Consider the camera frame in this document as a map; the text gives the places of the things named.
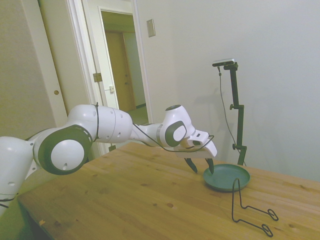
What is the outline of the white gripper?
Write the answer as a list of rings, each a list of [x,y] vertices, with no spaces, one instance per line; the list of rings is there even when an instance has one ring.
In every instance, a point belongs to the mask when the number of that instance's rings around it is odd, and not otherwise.
[[[176,147],[176,155],[179,158],[185,158],[187,165],[195,172],[198,172],[196,165],[193,163],[192,158],[205,159],[211,174],[214,173],[213,158],[217,155],[218,151],[216,146],[211,140],[208,140],[206,145],[195,146],[190,149],[178,146]]]

